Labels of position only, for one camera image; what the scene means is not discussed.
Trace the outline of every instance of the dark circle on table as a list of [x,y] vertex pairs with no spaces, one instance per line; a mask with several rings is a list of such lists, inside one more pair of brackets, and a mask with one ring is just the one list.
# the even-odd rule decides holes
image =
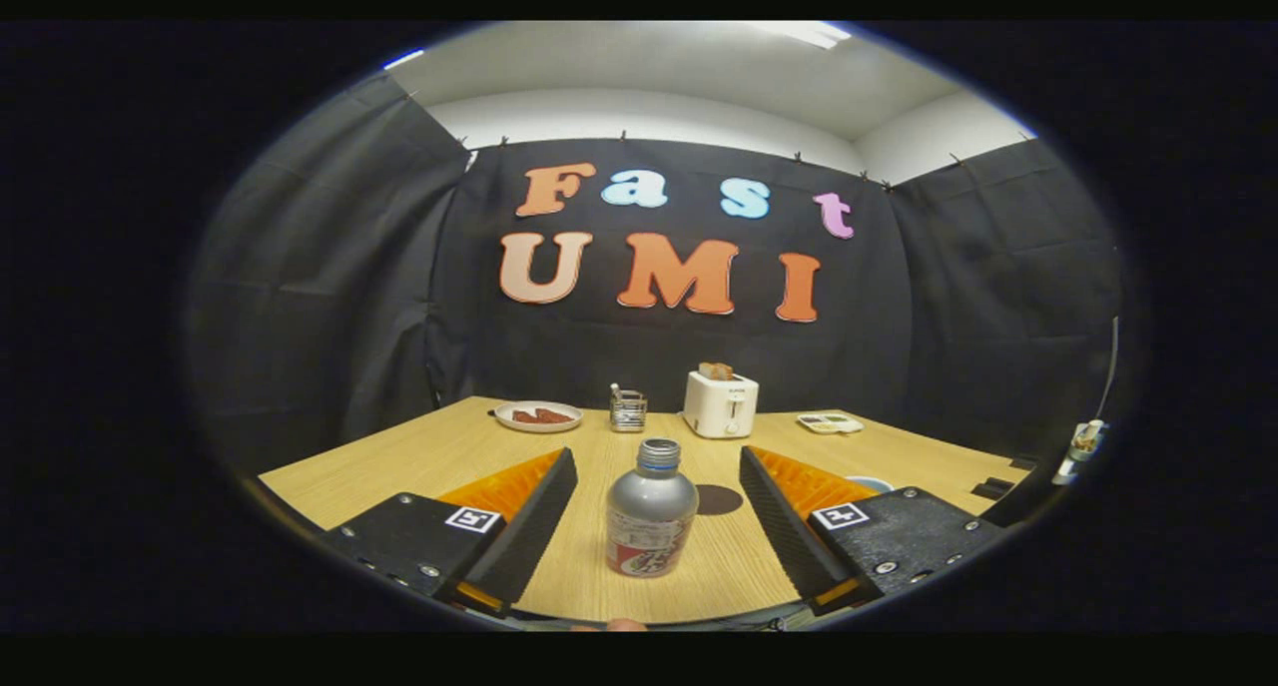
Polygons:
[[728,489],[728,487],[698,484],[697,493],[702,498],[702,503],[697,507],[698,516],[732,514],[735,510],[741,508],[741,505],[745,502],[744,496]]

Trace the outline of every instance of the bottle cap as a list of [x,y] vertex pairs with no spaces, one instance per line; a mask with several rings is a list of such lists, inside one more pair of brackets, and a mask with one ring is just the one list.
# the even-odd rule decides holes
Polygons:
[[639,445],[636,461],[644,469],[676,469],[679,466],[679,441],[644,439]]

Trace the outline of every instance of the bottle label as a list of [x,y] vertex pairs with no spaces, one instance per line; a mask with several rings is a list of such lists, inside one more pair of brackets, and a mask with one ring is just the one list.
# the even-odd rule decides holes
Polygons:
[[608,566],[626,576],[661,576],[679,561],[693,519],[645,521],[608,510]]

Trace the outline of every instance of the metal utensil holder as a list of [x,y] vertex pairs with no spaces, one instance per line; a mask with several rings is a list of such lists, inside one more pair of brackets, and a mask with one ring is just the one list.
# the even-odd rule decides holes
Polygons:
[[634,390],[615,390],[608,404],[613,432],[643,432],[648,422],[648,396]]

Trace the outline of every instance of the white toaster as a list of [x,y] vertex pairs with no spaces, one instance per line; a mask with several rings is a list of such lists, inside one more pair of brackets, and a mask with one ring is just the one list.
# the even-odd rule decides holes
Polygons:
[[732,379],[717,381],[689,372],[688,391],[684,391],[684,422],[708,439],[749,437],[758,402],[758,382],[736,373]]

